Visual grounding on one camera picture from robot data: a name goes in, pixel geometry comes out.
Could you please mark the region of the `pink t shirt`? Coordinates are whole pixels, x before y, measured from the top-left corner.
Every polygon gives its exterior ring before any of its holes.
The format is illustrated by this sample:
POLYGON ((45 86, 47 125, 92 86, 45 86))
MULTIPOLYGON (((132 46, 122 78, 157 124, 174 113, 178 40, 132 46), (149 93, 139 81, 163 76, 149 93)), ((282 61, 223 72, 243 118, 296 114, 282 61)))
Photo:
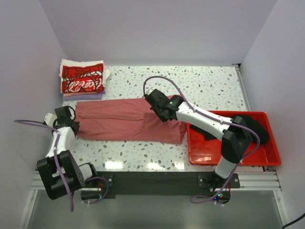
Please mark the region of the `pink t shirt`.
POLYGON ((162 122, 144 98, 77 102, 75 112, 87 140, 181 144, 187 130, 185 122, 162 122))

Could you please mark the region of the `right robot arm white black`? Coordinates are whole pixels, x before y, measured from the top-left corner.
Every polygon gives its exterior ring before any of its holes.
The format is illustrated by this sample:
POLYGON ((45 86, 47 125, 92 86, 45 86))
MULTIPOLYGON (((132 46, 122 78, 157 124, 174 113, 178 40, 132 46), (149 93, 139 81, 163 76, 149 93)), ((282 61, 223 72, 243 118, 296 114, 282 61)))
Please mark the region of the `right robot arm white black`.
POLYGON ((202 108, 196 108, 183 94, 168 98, 161 91, 154 89, 144 94, 151 110, 163 122, 177 120, 194 125, 221 141, 221 158, 214 169, 213 184, 224 187, 237 165, 243 159, 248 147, 256 138, 256 148, 260 145, 258 134, 251 130, 246 121, 236 116, 234 119, 213 114, 202 108))

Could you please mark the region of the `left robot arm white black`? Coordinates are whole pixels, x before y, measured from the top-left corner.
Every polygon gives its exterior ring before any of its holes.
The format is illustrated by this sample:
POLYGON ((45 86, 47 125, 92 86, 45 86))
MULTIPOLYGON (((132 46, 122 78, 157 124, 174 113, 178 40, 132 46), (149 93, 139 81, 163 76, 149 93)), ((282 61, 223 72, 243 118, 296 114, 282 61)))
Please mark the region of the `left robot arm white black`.
POLYGON ((77 165, 70 152, 80 123, 76 120, 75 110, 71 106, 55 109, 55 114, 47 113, 43 124, 52 128, 53 141, 44 159, 37 162, 37 170, 50 199, 55 200, 75 192, 85 185, 94 187, 99 176, 92 163, 77 165))

